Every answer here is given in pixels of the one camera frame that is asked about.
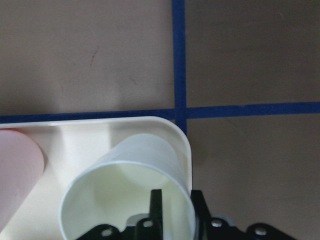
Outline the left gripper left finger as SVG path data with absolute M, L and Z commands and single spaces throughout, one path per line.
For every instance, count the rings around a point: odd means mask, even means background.
M 163 239 L 163 203 L 161 189 L 153 189 L 150 193 L 147 229 L 150 231 L 151 240 Z

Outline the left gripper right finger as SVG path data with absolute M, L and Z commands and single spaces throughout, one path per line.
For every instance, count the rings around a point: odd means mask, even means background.
M 201 190 L 192 190 L 190 195 L 195 212 L 194 240 L 210 238 L 211 214 Z

